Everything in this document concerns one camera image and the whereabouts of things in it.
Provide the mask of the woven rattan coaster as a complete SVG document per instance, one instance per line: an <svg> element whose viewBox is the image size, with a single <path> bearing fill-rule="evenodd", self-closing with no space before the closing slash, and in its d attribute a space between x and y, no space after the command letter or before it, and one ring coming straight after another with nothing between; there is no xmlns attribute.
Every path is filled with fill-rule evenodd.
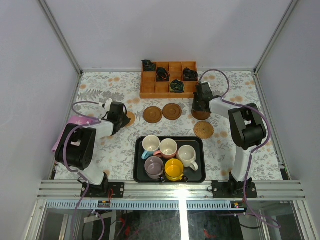
<svg viewBox="0 0 320 240"><path fill-rule="evenodd" d="M214 135L214 127L206 121L199 121L194 125L194 134L200 139L209 139Z"/></svg>
<svg viewBox="0 0 320 240"><path fill-rule="evenodd" d="M130 127L130 126L132 126L132 125L135 123L135 121L136 121L136 115L135 115L133 112L128 111L128 112L127 112L127 117L130 119L130 121L129 121L129 123L126 125L126 127Z"/></svg>

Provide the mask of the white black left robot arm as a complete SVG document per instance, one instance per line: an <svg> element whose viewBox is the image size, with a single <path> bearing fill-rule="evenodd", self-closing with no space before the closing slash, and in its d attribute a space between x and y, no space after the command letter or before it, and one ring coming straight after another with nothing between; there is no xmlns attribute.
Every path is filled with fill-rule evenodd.
<svg viewBox="0 0 320 240"><path fill-rule="evenodd" d="M75 110L79 104L93 104L105 110L103 117L84 115ZM104 103L79 101L72 111L84 119L84 123L68 123L55 150L55 160L71 173L78 174L98 197L105 197L110 190L108 176L93 161L96 140L110 137L130 123L124 103L108 99Z"/></svg>

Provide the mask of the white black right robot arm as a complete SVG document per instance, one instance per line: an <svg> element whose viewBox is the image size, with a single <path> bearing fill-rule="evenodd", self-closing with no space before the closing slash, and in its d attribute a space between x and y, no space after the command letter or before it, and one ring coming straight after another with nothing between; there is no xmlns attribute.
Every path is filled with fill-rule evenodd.
<svg viewBox="0 0 320 240"><path fill-rule="evenodd" d="M214 113L229 120L236 156L229 177L232 182L227 189L231 196L240 197L246 191L244 183L251 177L252 153L262 145L264 139L269 138L266 118L254 103L236 104L221 96L214 96L207 82L198 83L195 89L192 107L196 111Z"/></svg>

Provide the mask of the yellow mug black outside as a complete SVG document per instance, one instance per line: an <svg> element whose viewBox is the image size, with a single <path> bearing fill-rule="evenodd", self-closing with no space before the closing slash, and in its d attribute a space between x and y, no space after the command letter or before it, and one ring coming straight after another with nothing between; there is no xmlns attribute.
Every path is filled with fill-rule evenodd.
<svg viewBox="0 0 320 240"><path fill-rule="evenodd" d="M176 158L172 158L165 163L164 172L166 178L171 182L188 182L188 178L184 174L183 163Z"/></svg>

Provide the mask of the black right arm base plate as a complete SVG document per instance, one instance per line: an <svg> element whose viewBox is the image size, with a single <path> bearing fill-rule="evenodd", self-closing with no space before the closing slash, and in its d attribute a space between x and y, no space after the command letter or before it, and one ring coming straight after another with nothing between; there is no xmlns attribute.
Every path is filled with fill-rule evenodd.
<svg viewBox="0 0 320 240"><path fill-rule="evenodd" d="M215 199L256 199L258 197L257 188L250 178L246 184L233 180L211 182L212 195Z"/></svg>

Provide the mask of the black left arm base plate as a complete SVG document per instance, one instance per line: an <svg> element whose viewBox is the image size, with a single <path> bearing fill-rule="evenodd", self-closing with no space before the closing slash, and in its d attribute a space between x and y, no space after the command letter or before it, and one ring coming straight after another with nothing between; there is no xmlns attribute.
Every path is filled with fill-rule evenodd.
<svg viewBox="0 0 320 240"><path fill-rule="evenodd" d="M107 185L90 184L85 198L117 199L123 198L125 191L124 182L109 182Z"/></svg>

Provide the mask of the brown wooden coaster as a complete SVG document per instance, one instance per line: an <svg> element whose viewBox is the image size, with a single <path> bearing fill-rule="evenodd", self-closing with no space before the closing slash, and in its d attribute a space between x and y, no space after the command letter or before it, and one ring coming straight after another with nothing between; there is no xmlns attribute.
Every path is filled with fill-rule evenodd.
<svg viewBox="0 0 320 240"><path fill-rule="evenodd" d="M207 120L211 116L210 112L204 112L204 111L192 111L191 114L195 119L200 121Z"/></svg>
<svg viewBox="0 0 320 240"><path fill-rule="evenodd" d="M168 120L177 120L182 115L182 108L178 104L169 103L163 107L162 114Z"/></svg>
<svg viewBox="0 0 320 240"><path fill-rule="evenodd" d="M158 123L163 117L163 112L159 107L150 106L143 112L143 118L147 123Z"/></svg>

